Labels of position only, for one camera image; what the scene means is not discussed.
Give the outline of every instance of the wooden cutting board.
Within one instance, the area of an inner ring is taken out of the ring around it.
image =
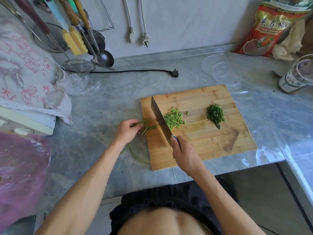
[[[225,85],[185,90],[153,96],[163,115],[173,106],[183,112],[186,125],[174,128],[175,136],[181,135],[192,143],[202,160],[224,157],[231,154],[255,150],[256,144],[250,135],[233,98]],[[173,150],[156,122],[151,110],[151,97],[140,100],[144,120],[157,128],[147,133],[152,170],[177,166]],[[225,122],[221,129],[207,120],[206,109],[211,104],[219,104],[224,110]]]

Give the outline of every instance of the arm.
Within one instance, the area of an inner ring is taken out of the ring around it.
[[[203,190],[225,235],[265,235],[205,168],[194,146],[181,136],[177,138],[179,144],[175,138],[171,139],[174,159]]]
[[[65,193],[36,235],[84,235],[100,206],[113,166],[122,151],[142,129],[139,120],[122,121],[113,142],[89,170]]]

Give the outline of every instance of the yellow sponge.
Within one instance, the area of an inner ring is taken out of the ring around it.
[[[77,47],[76,43],[74,42],[74,40],[72,39],[71,35],[66,31],[66,30],[62,30],[62,36],[63,39],[65,40],[67,46],[72,50],[73,54],[76,55],[81,55],[82,52],[80,51],[80,49]]]
[[[70,27],[69,29],[69,33],[72,37],[72,39],[74,40],[75,44],[77,45],[77,47],[79,48],[79,50],[81,51],[81,53],[87,53],[88,49],[86,48],[83,39],[80,36],[80,33],[74,29],[74,27]]]

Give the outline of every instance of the floral cloth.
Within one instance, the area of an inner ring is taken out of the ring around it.
[[[60,91],[53,84],[63,75],[52,56],[33,42],[16,19],[0,18],[0,26],[0,106],[53,114],[73,125],[66,93],[56,99],[55,107],[47,107],[46,96]]]

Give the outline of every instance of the hand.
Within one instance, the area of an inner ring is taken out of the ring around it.
[[[180,169],[192,177],[195,172],[205,167],[194,146],[182,136],[177,136],[177,139],[178,141],[174,137],[171,138],[173,157]]]
[[[125,146],[133,140],[137,133],[143,129],[143,124],[137,124],[140,120],[124,120],[120,122],[114,136],[114,140]]]

